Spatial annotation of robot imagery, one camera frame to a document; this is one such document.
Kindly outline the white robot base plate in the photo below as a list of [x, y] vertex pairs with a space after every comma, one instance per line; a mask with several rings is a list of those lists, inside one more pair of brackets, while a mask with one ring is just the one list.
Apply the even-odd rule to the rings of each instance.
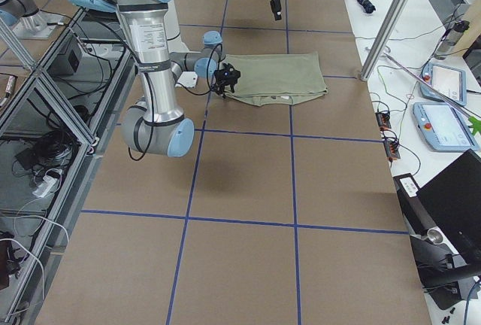
[[168, 50], [176, 86], [195, 88], [198, 75], [194, 71], [194, 63], [200, 52], [190, 50], [180, 38], [168, 41]]

